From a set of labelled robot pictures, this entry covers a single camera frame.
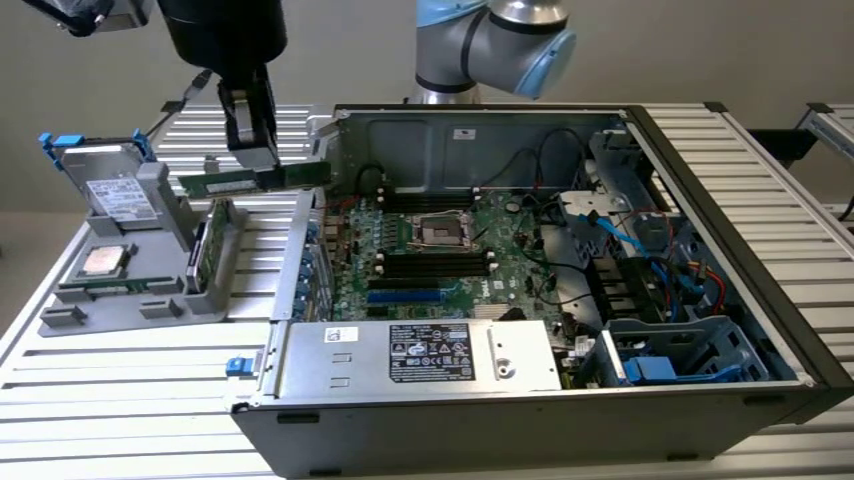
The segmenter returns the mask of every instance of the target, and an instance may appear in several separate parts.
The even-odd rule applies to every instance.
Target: metal slotted table
[[[797,128],[813,132],[854,165],[854,105],[808,103],[810,107]]]
[[[833,353],[854,374],[854,238],[726,113],[649,105],[668,138],[720,202]],[[281,107],[285,162],[307,158],[310,107]],[[215,107],[189,107],[158,146],[172,175],[205,155],[238,168]],[[293,193],[245,197],[230,323],[42,338],[38,313],[86,227],[0,341],[0,478],[277,478],[226,414],[226,361],[262,348],[295,206]],[[780,478],[854,474],[854,400],[802,426],[776,426],[712,462],[486,472],[437,478]]]

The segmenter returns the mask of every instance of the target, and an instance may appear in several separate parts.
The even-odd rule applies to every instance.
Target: circuit board
[[[521,197],[510,193],[493,192],[467,211],[385,213],[366,199],[345,208],[331,217],[338,234],[333,242],[337,248],[331,249],[335,320],[498,318],[503,311],[519,308],[529,319],[559,321],[559,306],[539,301],[526,286],[529,277],[539,285],[549,276],[549,269],[525,258],[514,242],[514,233],[526,213],[522,210],[511,213],[506,205],[518,206],[519,201]],[[449,237],[459,238],[459,241],[445,240]],[[439,244],[427,246],[423,242]],[[369,294],[374,291],[369,282],[381,278],[375,272],[378,253],[487,251],[495,254],[494,262],[498,263],[489,276],[442,278],[438,301],[385,303],[379,307],[382,315],[377,315],[377,305],[369,303]]]

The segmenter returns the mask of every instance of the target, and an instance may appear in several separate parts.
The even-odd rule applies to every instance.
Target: green circuit board
[[[338,241],[331,256],[335,266],[335,320],[415,320],[427,318],[489,318],[489,311],[518,307],[529,319],[559,321],[561,308],[547,305],[526,291],[526,278],[533,277],[537,285],[549,276],[549,268],[531,262],[522,255],[514,233],[523,221],[525,213],[509,213],[505,206],[518,197],[494,192],[477,202],[477,208],[461,212],[434,214],[385,213],[371,202],[362,200],[339,213]],[[469,246],[423,247],[418,243],[419,221],[426,219],[442,223],[443,219],[463,218]],[[359,243],[358,254],[353,252],[354,242]],[[374,272],[378,251],[393,253],[450,253],[483,252],[491,249],[499,267],[489,277],[441,279],[442,301],[423,304],[383,304],[387,313],[373,316],[369,305],[369,281],[379,278]]]

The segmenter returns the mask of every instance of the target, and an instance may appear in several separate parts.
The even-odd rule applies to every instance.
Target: gray wall
[[[808,101],[854,102],[852,0],[569,3],[577,57],[546,101],[720,100],[744,123],[766,127],[792,126]],[[286,1],[291,45],[271,66],[278,101],[399,101],[414,71],[414,5]],[[0,17],[0,210],[76,210],[82,202],[40,155],[38,134],[146,127],[197,69],[174,53],[159,17],[143,30],[82,40],[18,0],[0,2]],[[824,189],[824,200],[850,195],[854,169],[838,160],[820,158],[798,176]]]

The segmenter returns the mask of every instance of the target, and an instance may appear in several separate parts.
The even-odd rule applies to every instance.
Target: processor chip
[[[83,275],[110,275],[122,267],[127,250],[122,245],[95,247],[90,251],[83,269]]]

